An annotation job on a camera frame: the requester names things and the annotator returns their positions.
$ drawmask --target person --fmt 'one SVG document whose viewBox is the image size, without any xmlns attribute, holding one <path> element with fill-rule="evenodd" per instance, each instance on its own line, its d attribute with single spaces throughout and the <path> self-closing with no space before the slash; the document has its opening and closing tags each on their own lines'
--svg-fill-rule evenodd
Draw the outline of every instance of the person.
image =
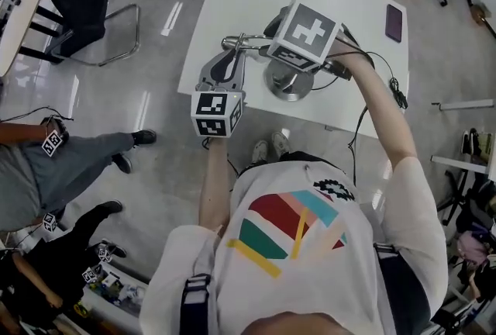
<svg viewBox="0 0 496 335">
<path fill-rule="evenodd" d="M 157 140 L 151 130 L 71 136 L 49 157 L 41 144 L 53 130 L 61 132 L 54 119 L 40 126 L 0 123 L 0 230 L 19 230 L 39 223 L 46 213 L 61 212 L 111 163 L 130 173 L 122 152 Z"/>
<path fill-rule="evenodd" d="M 446 239 L 412 133 L 361 52 L 335 42 L 331 54 L 350 69 L 391 162 L 381 224 L 390 247 L 374 246 L 373 218 L 346 174 L 292 153 L 282 133 L 272 138 L 279 162 L 266 164 L 259 142 L 229 198 L 227 142 L 212 139 L 198 226 L 167 238 L 140 313 L 145 335 L 420 333 L 442 305 Z"/>
<path fill-rule="evenodd" d="M 2 251 L 0 289 L 9 313 L 30 326 L 53 330 L 57 316 L 83 296 L 82 274 L 100 263 L 99 246 L 106 244 L 115 256 L 126 257 L 121 247 L 107 240 L 88 246 L 98 225 L 121 211 L 120 202 L 105 202 L 81 216 L 72 231 L 48 243 L 41 240 L 24 256 Z"/>
</svg>

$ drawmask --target blue shape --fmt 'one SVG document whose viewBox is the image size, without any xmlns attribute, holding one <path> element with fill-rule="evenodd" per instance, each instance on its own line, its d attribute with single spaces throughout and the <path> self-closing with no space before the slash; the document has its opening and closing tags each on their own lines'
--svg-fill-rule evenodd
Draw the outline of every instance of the blue shape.
<svg viewBox="0 0 496 335">
<path fill-rule="evenodd" d="M 331 207 L 327 202 L 317 197 L 308 190 L 300 190 L 298 192 L 291 192 L 291 194 L 305 207 L 317 215 L 324 224 L 329 227 L 332 221 L 339 215 L 339 213 Z"/>
</svg>

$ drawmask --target green stripe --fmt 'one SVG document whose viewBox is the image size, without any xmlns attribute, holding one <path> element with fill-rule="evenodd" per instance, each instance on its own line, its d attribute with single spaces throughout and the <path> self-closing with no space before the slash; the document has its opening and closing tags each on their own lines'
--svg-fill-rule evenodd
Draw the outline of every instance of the green stripe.
<svg viewBox="0 0 496 335">
<path fill-rule="evenodd" d="M 248 219 L 241 223 L 239 239 L 266 259 L 285 259 L 288 254 Z"/>
</svg>

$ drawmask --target sleeve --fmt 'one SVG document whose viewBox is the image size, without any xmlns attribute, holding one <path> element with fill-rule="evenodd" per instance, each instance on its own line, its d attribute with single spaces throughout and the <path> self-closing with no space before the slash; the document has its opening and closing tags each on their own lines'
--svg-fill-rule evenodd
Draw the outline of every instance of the sleeve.
<svg viewBox="0 0 496 335">
<path fill-rule="evenodd" d="M 217 234 L 201 226 L 180 226 L 169 234 L 139 315 L 143 335 L 179 333 L 184 283 L 193 275 L 196 258 L 212 237 Z"/>
<path fill-rule="evenodd" d="M 384 207 L 382 227 L 386 240 L 401 251 L 422 283 L 433 316 L 448 288 L 446 237 L 416 157 L 403 159 L 394 169 Z"/>
</svg>

